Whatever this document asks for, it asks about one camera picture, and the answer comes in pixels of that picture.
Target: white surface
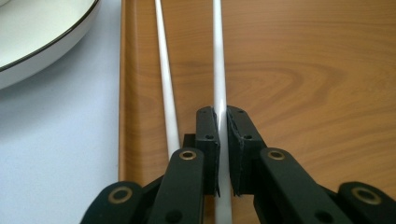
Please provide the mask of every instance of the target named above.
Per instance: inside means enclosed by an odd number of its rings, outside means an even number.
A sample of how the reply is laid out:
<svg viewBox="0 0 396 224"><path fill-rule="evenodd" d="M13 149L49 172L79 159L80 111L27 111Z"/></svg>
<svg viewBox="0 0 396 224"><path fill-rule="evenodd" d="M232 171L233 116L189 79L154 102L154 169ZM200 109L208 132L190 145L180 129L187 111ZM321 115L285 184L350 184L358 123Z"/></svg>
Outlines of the white surface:
<svg viewBox="0 0 396 224"><path fill-rule="evenodd" d="M13 0L0 7L0 89L41 71L75 46L90 29L99 6L95 0Z"/></svg>
<svg viewBox="0 0 396 224"><path fill-rule="evenodd" d="M79 223L117 181L119 55L120 0L104 0L74 48L0 91L0 223Z"/></svg>
<svg viewBox="0 0 396 224"><path fill-rule="evenodd" d="M227 137L227 96L224 72L224 48L222 37L221 1L213 1L213 50L214 50L214 93L215 112L220 139L219 190L216 202L216 223L233 223L231 208L230 170L228 161Z"/></svg>
<svg viewBox="0 0 396 224"><path fill-rule="evenodd" d="M165 114L166 143L168 146L168 158L180 149L178 139L177 117L175 100L172 88L171 71L169 68L168 48L166 46L165 28L163 25L163 7L161 0L155 0L155 11L157 16L158 43L161 62L161 79L163 83L163 112Z"/></svg>

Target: wood grain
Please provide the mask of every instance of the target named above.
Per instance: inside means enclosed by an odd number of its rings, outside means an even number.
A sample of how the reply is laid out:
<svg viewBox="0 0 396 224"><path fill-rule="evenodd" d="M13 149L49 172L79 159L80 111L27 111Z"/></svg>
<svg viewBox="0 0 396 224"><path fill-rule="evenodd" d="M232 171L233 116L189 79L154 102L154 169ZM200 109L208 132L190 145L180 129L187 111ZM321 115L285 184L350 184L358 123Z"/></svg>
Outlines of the wood grain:
<svg viewBox="0 0 396 224"><path fill-rule="evenodd" d="M163 1L180 137L213 105L212 2ZM167 150L154 1L123 0L120 180L146 185ZM229 105L321 185L357 180L396 198L396 2L223 1ZM213 223L206 197L206 223ZM252 198L234 223L257 223Z"/></svg>

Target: screw hole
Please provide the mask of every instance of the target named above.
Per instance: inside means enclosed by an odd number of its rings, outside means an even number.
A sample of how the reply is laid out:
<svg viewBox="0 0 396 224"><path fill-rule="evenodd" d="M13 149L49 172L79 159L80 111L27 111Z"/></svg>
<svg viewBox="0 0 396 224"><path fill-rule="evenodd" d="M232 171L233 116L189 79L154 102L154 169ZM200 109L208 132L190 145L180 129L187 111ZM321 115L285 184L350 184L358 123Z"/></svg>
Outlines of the screw hole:
<svg viewBox="0 0 396 224"><path fill-rule="evenodd" d="M352 194L355 196L355 198L364 203L378 205L382 202L381 198L376 193L363 187L356 187L352 189Z"/></svg>
<svg viewBox="0 0 396 224"><path fill-rule="evenodd" d="M268 152L268 157L277 161L282 161L285 159L285 155L282 152L275 150Z"/></svg>
<svg viewBox="0 0 396 224"><path fill-rule="evenodd" d="M190 161L197 157L197 154L193 151L183 151L178 155L184 161Z"/></svg>
<svg viewBox="0 0 396 224"><path fill-rule="evenodd" d="M128 187L121 186L113 189L108 195L108 201L110 203L125 203L132 197L132 190Z"/></svg>
<svg viewBox="0 0 396 224"><path fill-rule="evenodd" d="M333 223L334 222L332 215L330 215L329 213L324 212L324 211L317 211L315 213L315 217L322 223Z"/></svg>

